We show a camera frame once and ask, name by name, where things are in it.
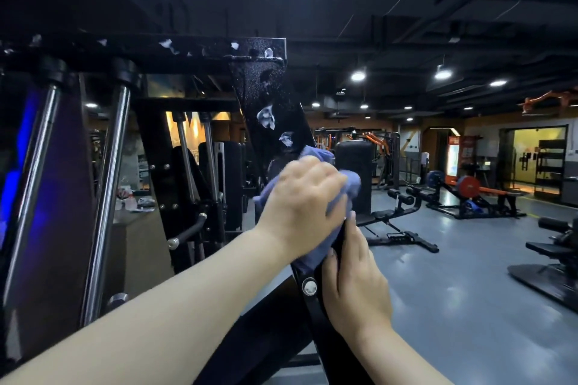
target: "ceiling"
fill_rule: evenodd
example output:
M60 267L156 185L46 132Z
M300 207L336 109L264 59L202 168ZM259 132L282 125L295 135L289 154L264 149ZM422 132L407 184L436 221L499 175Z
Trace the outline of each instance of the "ceiling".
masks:
M326 112L469 117L519 110L525 97L578 85L578 0L0 0L0 7L4 32L285 37L295 93L306 109L317 101ZM454 72L444 82L433 79L442 63ZM357 69L365 81L350 80ZM490 87L496 79L508 83Z

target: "weight plate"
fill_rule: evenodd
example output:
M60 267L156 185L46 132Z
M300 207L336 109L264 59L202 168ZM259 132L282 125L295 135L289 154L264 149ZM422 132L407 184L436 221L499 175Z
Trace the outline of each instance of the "weight plate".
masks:
M480 182L466 175L458 180L455 189L463 198L475 198L480 194Z
M442 171L430 171L425 181L428 187L436 187L440 183L444 183L446 175Z

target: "microfiber towel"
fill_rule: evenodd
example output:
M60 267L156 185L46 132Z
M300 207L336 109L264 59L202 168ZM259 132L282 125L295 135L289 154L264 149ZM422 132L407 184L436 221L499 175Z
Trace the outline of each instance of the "microfiber towel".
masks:
M306 146L301 151L300 158L303 156L314 156L322 162L331 162L331 160L334 158L334 155L331 152L325 149L313 148L312 146ZM339 172L347 176L347 182L343 186L343 189L339 195L337 195L337 197L327 206L327 213L330 213L331 209L335 206L338 200L342 197L343 194L345 194L347 195L347 216L349 217L352 206L351 200L357 197L357 192L359 192L359 188L361 187L361 179L359 178L359 175L352 171L341 170ZM277 180L278 177L273 178L269 184L265 186L263 192L261 192L261 195L253 198L255 201L255 206L259 211L262 211L263 207L265 207L267 198L271 194L275 184L277 184ZM297 269L303 273L313 271L317 265L323 261L329 252L329 248L331 248L331 245L333 245L333 242L335 242L340 229L341 226L336 228L322 243L319 244L317 248L315 248L309 254L301 256L295 260L293 265L295 265Z

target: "doorway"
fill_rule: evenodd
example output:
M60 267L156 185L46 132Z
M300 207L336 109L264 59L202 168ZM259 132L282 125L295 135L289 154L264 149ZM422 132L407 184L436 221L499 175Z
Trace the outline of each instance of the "doorway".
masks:
M560 199L567 126L501 130L498 174L504 189Z

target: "black padded seat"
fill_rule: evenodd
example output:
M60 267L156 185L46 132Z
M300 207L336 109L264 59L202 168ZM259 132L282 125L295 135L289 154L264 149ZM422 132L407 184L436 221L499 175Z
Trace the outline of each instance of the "black padded seat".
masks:
M378 220L372 214L356 214L356 224L358 227L368 226Z
M375 219L377 219L378 221L381 221L382 219L389 219L393 216L395 212L393 210L381 210L379 212L373 212L371 214L371 216L373 216Z
M569 257L573 254L578 256L578 250L552 243L526 242L526 248L553 259Z

